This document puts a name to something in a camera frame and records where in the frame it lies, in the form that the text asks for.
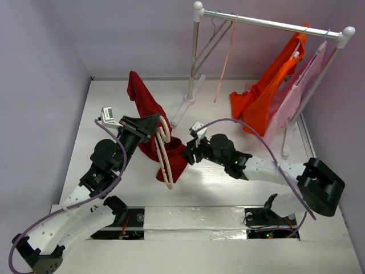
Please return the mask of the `beige wooden hanger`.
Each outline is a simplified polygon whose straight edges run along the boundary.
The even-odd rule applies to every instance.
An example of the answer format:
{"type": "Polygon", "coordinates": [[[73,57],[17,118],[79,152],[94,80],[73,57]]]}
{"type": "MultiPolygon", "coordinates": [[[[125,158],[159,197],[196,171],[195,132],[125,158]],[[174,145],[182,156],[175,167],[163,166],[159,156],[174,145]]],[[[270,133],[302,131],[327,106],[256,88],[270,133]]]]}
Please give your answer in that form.
{"type": "Polygon", "coordinates": [[[164,182],[169,190],[173,190],[173,176],[171,165],[165,145],[171,141],[171,133],[168,124],[162,115],[159,116],[161,125],[156,128],[155,145],[157,148],[157,157],[160,162],[161,173],[164,182]]]}

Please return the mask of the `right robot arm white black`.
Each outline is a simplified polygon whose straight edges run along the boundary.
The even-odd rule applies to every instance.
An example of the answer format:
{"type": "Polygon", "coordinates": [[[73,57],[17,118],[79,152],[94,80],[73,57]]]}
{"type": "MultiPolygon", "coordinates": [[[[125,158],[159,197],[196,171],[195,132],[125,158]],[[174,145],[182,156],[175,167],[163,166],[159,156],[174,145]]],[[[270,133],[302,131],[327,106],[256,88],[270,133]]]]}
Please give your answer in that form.
{"type": "Polygon", "coordinates": [[[345,188],[344,181],[320,159],[278,164],[236,150],[224,134],[215,134],[210,139],[195,137],[188,142],[181,156],[190,165],[208,160],[223,166],[234,179],[290,187],[289,193],[272,194],[265,202],[262,216],[270,224],[305,211],[333,217],[345,188]]]}

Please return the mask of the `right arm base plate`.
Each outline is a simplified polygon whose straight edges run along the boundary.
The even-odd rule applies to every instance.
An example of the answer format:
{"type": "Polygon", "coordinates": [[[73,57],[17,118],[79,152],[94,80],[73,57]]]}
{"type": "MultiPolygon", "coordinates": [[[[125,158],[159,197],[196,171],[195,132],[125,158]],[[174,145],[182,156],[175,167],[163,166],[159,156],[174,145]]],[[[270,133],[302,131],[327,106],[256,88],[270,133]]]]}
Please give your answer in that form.
{"type": "Polygon", "coordinates": [[[300,239],[295,215],[282,217],[271,210],[277,196],[272,194],[263,206],[245,208],[242,222],[248,239],[300,239]]]}

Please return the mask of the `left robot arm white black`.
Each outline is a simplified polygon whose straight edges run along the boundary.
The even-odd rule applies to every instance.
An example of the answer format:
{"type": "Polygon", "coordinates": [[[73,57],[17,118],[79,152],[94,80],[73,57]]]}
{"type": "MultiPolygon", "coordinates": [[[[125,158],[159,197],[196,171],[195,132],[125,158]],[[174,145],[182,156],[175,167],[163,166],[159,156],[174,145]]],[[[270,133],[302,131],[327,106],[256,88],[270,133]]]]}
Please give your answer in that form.
{"type": "Polygon", "coordinates": [[[159,122],[159,114],[144,118],[124,116],[119,123],[104,116],[95,119],[95,124],[110,137],[97,142],[90,168],[62,207],[13,238],[8,257],[12,273],[17,273],[14,252],[19,253],[31,273],[54,273],[75,243],[103,227],[125,222],[128,207],[111,192],[121,181],[138,145],[151,140],[159,122]]]}

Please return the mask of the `dark red t shirt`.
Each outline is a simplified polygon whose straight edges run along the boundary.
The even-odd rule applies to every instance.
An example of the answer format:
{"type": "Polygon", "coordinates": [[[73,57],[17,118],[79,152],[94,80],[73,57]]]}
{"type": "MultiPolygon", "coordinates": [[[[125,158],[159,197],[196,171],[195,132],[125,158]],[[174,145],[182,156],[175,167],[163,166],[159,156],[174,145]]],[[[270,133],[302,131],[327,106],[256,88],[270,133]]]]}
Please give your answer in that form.
{"type": "Polygon", "coordinates": [[[155,101],[152,94],[135,71],[129,73],[127,94],[131,101],[134,101],[140,117],[145,118],[157,114],[157,132],[152,139],[146,143],[140,143],[139,148],[150,159],[156,162],[163,162],[164,167],[160,168],[156,179],[163,182],[169,178],[177,182],[188,162],[181,153],[185,150],[182,141],[171,135],[172,127],[163,108],[155,101]]]}

